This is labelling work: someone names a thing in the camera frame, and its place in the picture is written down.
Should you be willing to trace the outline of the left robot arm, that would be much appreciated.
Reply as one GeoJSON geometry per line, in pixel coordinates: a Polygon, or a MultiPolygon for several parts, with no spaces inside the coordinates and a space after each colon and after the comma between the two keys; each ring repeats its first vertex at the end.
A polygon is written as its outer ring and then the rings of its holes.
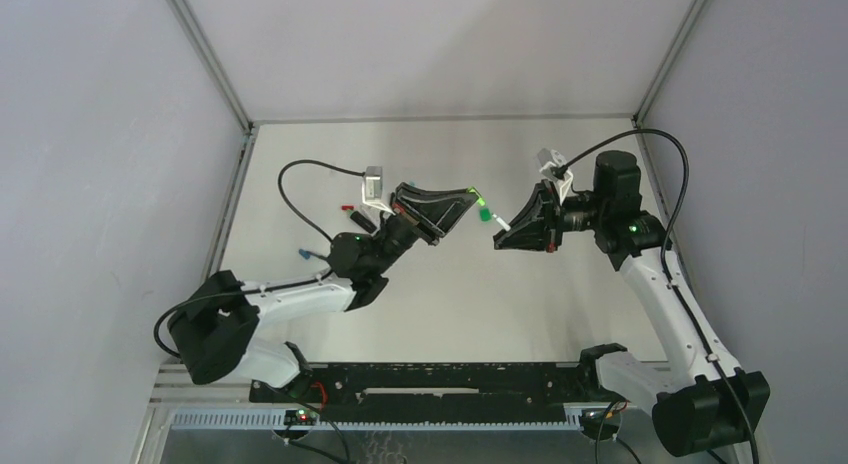
{"type": "Polygon", "coordinates": [[[370,305],[388,285],[386,272],[416,242],[435,246],[478,201],[473,188],[425,191],[400,184],[390,215],[373,234],[339,233],[327,268],[300,281],[238,280],[219,271],[162,318],[195,385],[240,376],[286,388],[311,369],[296,344],[269,342],[261,331],[313,314],[370,305]]]}

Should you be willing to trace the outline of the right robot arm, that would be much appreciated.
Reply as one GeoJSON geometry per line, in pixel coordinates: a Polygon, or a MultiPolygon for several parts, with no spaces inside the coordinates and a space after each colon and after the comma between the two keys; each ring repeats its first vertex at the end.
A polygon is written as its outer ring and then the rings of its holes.
{"type": "Polygon", "coordinates": [[[707,321],[667,229],[642,206],[637,158],[600,153],[593,185],[584,191],[573,189],[559,152],[544,149],[537,159],[541,180],[518,215],[502,224],[495,248],[551,253],[565,233],[591,232],[641,303],[670,367],[657,371],[617,343],[597,345],[580,355],[587,386],[647,412],[673,456],[753,443],[769,384],[761,372],[742,368],[707,321]]]}

